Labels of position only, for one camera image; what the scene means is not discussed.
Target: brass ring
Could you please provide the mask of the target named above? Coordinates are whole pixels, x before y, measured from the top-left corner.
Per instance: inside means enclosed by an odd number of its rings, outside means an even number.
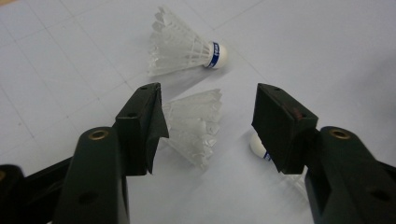
[[[0,171],[0,182],[6,178],[6,172]]]
[[[108,136],[108,131],[106,131],[106,130],[98,130],[98,131],[95,131],[93,133],[90,133],[90,135],[88,137],[91,140],[93,140],[93,141],[97,141],[97,140],[104,139],[107,136]]]
[[[347,139],[350,138],[350,134],[345,132],[345,131],[343,131],[343,130],[341,130],[341,129],[331,129],[330,130],[330,134],[333,137],[336,137],[336,138],[339,138],[339,139],[342,139],[342,140],[347,140]]]

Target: shuttlecock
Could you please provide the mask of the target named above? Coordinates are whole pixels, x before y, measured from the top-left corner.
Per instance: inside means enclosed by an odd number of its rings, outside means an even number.
[[[205,169],[213,154],[221,114],[220,90],[204,91],[163,105],[169,130],[165,142],[197,167]]]
[[[254,132],[253,135],[251,135],[250,138],[250,149],[253,151],[256,156],[265,159],[266,161],[271,160],[270,154],[267,152],[265,147],[262,145],[262,140],[260,139],[259,135]],[[306,193],[305,189],[305,181],[304,177],[306,175],[307,168],[305,166],[303,172],[300,175],[283,175],[288,181],[295,187],[297,190],[299,190],[304,198],[308,200],[308,195]]]
[[[158,76],[203,65],[221,68],[227,61],[227,49],[196,34],[169,8],[159,7],[152,24],[152,48],[148,75]]]

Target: white surface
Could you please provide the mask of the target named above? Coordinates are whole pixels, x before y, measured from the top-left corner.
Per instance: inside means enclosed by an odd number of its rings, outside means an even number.
[[[150,25],[166,4],[229,61],[146,76]],[[394,0],[17,0],[0,7],[0,163],[29,175],[111,125],[159,81],[163,100],[221,88],[219,141],[205,173],[161,144],[154,175],[129,178],[133,223],[312,223],[309,205],[249,149],[257,83],[279,86],[396,165]]]

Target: shuttlecock cork base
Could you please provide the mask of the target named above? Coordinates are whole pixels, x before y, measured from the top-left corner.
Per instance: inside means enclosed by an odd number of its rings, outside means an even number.
[[[212,55],[210,62],[205,65],[209,68],[221,68],[227,62],[227,49],[217,42],[209,42],[209,55]]]
[[[148,75],[159,76],[203,65],[221,68],[227,61],[227,49],[196,34],[168,7],[159,7],[152,24],[152,48],[148,52]]]

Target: hole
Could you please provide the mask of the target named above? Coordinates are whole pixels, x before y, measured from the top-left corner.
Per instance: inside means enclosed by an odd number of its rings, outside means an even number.
[[[6,172],[0,171],[0,181],[4,180],[6,178]]]
[[[129,114],[128,114],[128,117],[131,118],[131,119],[133,119],[133,118],[136,118],[136,117],[137,117],[137,114],[136,114],[136,113],[129,113]]]
[[[373,188],[368,188],[367,192],[370,193],[371,196],[375,197],[379,201],[383,201],[383,202],[390,201],[390,196],[382,189],[373,187]]]
[[[336,138],[343,139],[343,140],[347,140],[350,138],[349,133],[346,133],[345,131],[340,130],[340,129],[331,129],[330,134]]]
[[[78,203],[81,205],[86,205],[90,203],[94,203],[99,195],[94,191],[85,192],[78,197]]]
[[[93,133],[90,133],[89,138],[93,141],[104,139],[108,136],[108,131],[98,130]]]

